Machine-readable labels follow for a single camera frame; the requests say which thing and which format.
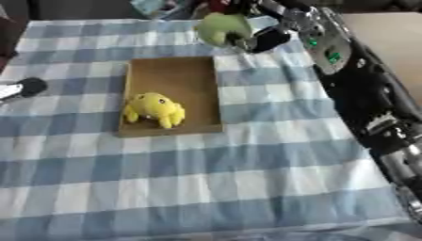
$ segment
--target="cardboard box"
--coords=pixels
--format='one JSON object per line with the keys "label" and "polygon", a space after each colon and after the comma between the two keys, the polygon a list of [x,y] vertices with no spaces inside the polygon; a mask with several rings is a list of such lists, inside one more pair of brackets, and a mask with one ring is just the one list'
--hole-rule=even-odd
{"label": "cardboard box", "polygon": [[120,137],[148,137],[221,132],[219,96],[212,57],[133,59],[128,67],[123,105],[135,94],[157,92],[187,112],[184,122],[162,129],[156,120],[128,123],[122,113]]}

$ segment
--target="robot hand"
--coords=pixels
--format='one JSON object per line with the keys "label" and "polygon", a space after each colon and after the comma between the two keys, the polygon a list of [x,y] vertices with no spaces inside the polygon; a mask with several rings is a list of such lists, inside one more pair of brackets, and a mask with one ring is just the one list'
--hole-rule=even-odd
{"label": "robot hand", "polygon": [[337,113],[369,150],[405,209],[422,223],[422,110],[408,91],[330,9],[307,7],[296,0],[230,5],[231,14],[256,11],[278,24],[250,36],[231,29],[224,33],[224,42],[260,53],[290,41],[291,30],[298,32]]}

